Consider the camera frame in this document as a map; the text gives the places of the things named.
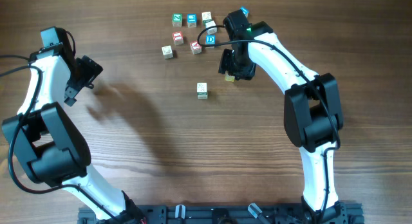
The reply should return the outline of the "yellow sided picture block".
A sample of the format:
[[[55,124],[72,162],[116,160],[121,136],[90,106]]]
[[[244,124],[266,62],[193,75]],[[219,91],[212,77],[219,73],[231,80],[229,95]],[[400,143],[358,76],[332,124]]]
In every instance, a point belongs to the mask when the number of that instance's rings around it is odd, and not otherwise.
[[[235,76],[229,75],[228,73],[225,74],[225,80],[229,82],[234,82],[235,81]]]

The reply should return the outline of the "white block teal side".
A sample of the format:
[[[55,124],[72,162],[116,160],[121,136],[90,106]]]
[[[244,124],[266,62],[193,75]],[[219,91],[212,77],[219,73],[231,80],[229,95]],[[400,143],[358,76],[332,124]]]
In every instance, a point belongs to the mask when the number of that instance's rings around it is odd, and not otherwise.
[[[207,84],[205,82],[197,83],[196,92],[198,96],[207,95]]]

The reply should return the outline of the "wooden W block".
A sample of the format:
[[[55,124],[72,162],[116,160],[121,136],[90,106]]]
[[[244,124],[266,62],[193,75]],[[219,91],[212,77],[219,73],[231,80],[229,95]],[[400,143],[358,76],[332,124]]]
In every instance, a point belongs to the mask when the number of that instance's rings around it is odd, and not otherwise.
[[[207,93],[199,93],[198,94],[198,99],[208,99],[208,94]]]

